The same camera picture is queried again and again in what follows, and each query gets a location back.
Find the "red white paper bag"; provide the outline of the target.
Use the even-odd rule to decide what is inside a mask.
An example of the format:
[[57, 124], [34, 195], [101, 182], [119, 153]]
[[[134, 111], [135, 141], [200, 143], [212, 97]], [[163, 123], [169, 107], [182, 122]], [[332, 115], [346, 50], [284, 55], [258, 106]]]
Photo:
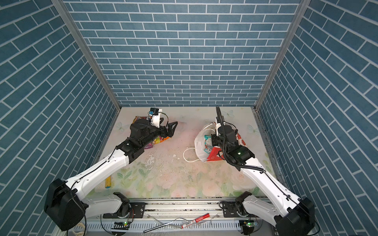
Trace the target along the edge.
[[224, 160], [233, 166], [246, 165], [247, 160], [255, 157], [236, 126], [227, 122], [205, 125], [196, 136], [192, 150], [202, 162]]

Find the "teal red snack packet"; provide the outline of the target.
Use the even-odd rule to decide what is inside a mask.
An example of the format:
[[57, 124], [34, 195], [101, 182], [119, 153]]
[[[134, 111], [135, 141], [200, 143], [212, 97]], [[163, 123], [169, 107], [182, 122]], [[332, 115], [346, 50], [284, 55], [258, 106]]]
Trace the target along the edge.
[[211, 137], [211, 135], [205, 135], [204, 139], [205, 139], [205, 141], [204, 141], [204, 145], [205, 145], [204, 151], [206, 153], [210, 153], [212, 151], [212, 149], [213, 149], [212, 137]]

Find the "purple snack packet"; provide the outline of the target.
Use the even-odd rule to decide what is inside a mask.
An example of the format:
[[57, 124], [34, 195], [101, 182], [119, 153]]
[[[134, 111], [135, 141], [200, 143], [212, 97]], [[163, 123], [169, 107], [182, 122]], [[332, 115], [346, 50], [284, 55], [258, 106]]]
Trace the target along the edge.
[[150, 149], [150, 148], [153, 148], [154, 147], [154, 142], [151, 142], [149, 144], [147, 144], [144, 149]]

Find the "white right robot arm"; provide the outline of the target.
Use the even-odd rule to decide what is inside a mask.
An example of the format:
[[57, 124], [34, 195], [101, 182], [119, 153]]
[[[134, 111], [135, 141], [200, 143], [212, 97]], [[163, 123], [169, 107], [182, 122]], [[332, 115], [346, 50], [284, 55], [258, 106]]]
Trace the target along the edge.
[[267, 203], [252, 193], [243, 193], [236, 199], [243, 215], [258, 216], [274, 226], [280, 236], [307, 236], [314, 228], [320, 227], [315, 218], [314, 203], [308, 198], [301, 199], [282, 185], [236, 138], [228, 141], [213, 134], [212, 144], [220, 147], [225, 161], [251, 179], [270, 200]]

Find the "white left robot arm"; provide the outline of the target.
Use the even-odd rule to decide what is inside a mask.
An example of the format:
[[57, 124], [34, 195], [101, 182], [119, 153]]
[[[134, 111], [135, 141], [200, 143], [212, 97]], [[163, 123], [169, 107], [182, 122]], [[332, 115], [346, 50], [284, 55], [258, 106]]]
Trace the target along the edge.
[[49, 185], [45, 213], [61, 231], [68, 231], [92, 216], [115, 214], [119, 218], [130, 217], [130, 201], [120, 192], [100, 200], [87, 200], [86, 196], [113, 173], [135, 161], [144, 152], [145, 146], [156, 138], [173, 137], [177, 124], [172, 122], [156, 127], [143, 119], [131, 124], [130, 136], [110, 155], [76, 176], [65, 181], [56, 179]]

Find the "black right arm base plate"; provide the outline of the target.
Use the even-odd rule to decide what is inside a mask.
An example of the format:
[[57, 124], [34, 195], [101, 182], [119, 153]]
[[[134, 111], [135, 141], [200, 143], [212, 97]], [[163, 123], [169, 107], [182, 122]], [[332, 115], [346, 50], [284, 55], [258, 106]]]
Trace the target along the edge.
[[218, 206], [222, 210], [223, 217], [225, 218], [257, 218], [260, 219], [257, 215], [247, 213], [245, 208], [240, 202], [231, 202], [231, 201], [220, 201]]

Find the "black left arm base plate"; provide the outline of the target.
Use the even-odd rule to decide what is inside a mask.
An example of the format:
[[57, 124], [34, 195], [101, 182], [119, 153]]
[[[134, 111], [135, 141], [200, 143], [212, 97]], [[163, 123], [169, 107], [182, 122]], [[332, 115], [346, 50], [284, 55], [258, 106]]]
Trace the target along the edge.
[[106, 213], [102, 217], [104, 219], [136, 219], [143, 218], [145, 211], [145, 202], [131, 202], [127, 207], [127, 210], [123, 210], [123, 206], [116, 213]]

